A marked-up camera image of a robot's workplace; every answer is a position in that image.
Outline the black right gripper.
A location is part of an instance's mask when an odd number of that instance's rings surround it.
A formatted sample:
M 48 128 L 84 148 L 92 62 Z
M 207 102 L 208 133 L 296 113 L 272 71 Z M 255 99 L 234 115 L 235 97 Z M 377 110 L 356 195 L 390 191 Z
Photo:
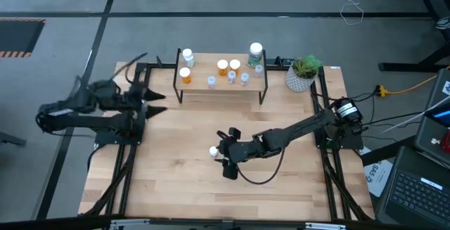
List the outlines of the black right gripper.
M 222 165 L 229 165 L 232 162 L 245 162 L 256 155 L 256 142 L 239 141 L 241 131 L 235 127 L 229 128 L 229 135 L 223 131 L 217 131 L 217 136 L 220 138 L 219 146 L 224 146 L 224 152 L 227 158 L 215 158 L 216 162 Z

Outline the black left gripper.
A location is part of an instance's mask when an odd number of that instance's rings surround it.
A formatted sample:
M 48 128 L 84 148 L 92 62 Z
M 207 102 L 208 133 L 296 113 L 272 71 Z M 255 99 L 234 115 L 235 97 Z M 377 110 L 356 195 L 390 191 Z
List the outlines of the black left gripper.
M 136 115 L 143 115 L 143 104 L 146 101 L 165 99 L 166 96 L 143 87 L 130 87 L 120 95 L 120 112 L 134 111 Z M 164 106 L 146 106 L 145 118 L 148 120 L 167 110 Z

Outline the large white blue-label bottle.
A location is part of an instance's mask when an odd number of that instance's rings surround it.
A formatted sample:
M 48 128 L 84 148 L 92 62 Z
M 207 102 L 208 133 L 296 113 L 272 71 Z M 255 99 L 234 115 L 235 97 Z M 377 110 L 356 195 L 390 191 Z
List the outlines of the large white blue-label bottle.
M 187 67 L 191 68 L 195 65 L 195 58 L 191 49 L 184 49 L 182 51 L 182 56 Z

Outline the wooden shelf black metal legs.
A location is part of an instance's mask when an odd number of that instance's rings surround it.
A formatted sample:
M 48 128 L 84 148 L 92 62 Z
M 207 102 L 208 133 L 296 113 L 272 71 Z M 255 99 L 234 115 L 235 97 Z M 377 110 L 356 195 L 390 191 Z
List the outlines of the wooden shelf black metal legs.
M 180 103 L 182 103 L 183 100 L 183 93 L 187 93 L 188 91 L 257 92 L 259 94 L 259 104 L 261 105 L 263 103 L 264 97 L 266 96 L 266 91 L 268 89 L 265 58 L 262 59 L 264 74 L 262 77 L 257 78 L 255 77 L 255 69 L 250 68 L 245 64 L 248 57 L 246 53 L 193 53 L 193 55 L 195 58 L 195 65 L 190 68 L 191 82 L 189 84 L 184 84 L 179 76 L 179 70 L 186 67 L 186 63 L 182 56 L 182 50 L 178 49 L 176 53 L 176 68 L 173 79 L 173 87 Z M 237 59 L 243 64 L 239 69 L 236 82 L 234 84 L 229 84 L 227 76 L 219 75 L 217 62 L 219 60 L 231 61 L 233 59 Z M 250 76 L 250 80 L 246 86 L 243 86 L 240 80 L 241 74 L 244 72 Z M 207 78 L 209 76 L 216 77 L 217 84 L 214 89 L 210 89 L 208 87 Z

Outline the green bottle white cap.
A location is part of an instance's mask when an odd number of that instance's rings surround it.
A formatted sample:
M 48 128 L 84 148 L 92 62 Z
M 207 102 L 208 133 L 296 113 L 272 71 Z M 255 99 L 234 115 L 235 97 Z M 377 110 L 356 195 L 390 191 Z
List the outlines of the green bottle white cap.
M 256 65 L 259 65 L 263 55 L 263 47 L 260 43 L 254 42 L 250 45 L 247 65 L 251 68 L 254 68 Z

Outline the green succulent plant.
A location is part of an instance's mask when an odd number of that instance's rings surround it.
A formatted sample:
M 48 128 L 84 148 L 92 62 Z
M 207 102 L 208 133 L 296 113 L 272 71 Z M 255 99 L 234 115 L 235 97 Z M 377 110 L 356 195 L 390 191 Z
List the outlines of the green succulent plant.
M 313 55 L 296 58 L 292 62 L 293 72 L 302 79 L 313 79 L 321 66 L 322 62 Z

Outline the grey stand foot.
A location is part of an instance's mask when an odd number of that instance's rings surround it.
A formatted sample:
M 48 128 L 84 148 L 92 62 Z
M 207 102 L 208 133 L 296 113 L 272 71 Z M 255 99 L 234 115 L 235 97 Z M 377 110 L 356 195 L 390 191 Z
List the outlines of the grey stand foot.
M 20 139 L 16 136 L 12 136 L 10 134 L 0 132 L 0 143 L 11 143 L 17 146 L 24 146 L 26 144 L 26 140 Z

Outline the black floor mat hazard stripes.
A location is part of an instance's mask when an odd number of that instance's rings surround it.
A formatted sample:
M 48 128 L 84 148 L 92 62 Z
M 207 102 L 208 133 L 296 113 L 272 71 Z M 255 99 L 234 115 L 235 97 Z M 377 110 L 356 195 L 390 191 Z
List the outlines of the black floor mat hazard stripes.
M 0 58 L 29 58 L 45 19 L 0 18 Z

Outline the white printed paper sheet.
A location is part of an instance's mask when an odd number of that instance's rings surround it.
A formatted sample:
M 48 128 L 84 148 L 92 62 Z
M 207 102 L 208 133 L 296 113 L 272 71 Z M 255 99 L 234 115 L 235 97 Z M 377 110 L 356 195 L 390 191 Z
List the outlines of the white printed paper sheet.
M 393 164 L 389 160 L 382 160 L 364 166 L 366 182 L 371 195 L 378 198 L 380 197 L 386 186 L 392 166 Z

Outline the black desk foot bar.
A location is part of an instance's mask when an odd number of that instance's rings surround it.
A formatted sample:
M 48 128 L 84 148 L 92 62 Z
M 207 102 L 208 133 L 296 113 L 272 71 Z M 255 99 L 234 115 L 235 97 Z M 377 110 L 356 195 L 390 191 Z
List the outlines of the black desk foot bar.
M 363 155 L 361 155 L 363 166 L 365 167 L 367 165 L 372 165 L 377 162 L 395 157 L 402 146 L 413 148 L 415 139 L 415 136 L 410 136 L 382 148 L 364 153 Z

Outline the dark laptop with keyboard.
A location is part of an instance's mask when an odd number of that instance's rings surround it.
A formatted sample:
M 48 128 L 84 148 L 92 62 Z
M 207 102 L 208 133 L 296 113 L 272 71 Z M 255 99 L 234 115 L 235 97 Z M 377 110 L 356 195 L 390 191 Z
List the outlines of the dark laptop with keyboard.
M 450 170 L 401 148 L 382 211 L 399 224 L 450 230 Z

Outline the person's foot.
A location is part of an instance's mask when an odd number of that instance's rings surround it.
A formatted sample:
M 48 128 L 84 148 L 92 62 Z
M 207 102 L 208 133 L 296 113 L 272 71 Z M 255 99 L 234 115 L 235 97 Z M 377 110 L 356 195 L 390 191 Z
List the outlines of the person's foot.
M 440 18 L 436 24 L 435 27 L 439 30 L 447 30 L 450 29 L 450 16 Z

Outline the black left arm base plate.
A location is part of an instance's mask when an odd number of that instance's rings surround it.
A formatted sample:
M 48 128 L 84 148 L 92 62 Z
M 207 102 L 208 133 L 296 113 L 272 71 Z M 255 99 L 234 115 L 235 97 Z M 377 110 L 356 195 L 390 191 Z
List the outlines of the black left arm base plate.
M 95 143 L 137 145 L 143 138 L 144 119 L 132 117 L 114 118 L 112 124 L 103 131 L 96 132 Z

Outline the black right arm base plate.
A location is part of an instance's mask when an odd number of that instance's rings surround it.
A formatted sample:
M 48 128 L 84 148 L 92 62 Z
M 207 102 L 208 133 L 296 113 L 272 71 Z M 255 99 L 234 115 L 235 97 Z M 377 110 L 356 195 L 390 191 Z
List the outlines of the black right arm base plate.
M 361 123 L 334 124 L 318 130 L 319 148 L 325 149 L 362 149 Z

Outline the black desk leg frame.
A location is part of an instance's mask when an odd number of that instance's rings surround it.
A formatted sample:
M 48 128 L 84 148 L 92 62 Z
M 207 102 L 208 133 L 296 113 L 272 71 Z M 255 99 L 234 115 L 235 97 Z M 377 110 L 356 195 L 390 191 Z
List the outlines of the black desk leg frame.
M 432 5 L 431 0 L 422 0 L 427 9 L 427 17 L 435 22 L 439 20 L 438 13 Z M 450 10 L 450 0 L 443 0 Z M 383 72 L 438 72 L 446 68 L 446 65 L 438 65 L 442 59 L 450 57 L 450 29 L 440 30 L 445 43 L 442 47 L 432 52 L 429 56 L 418 63 L 379 63 L 378 68 Z

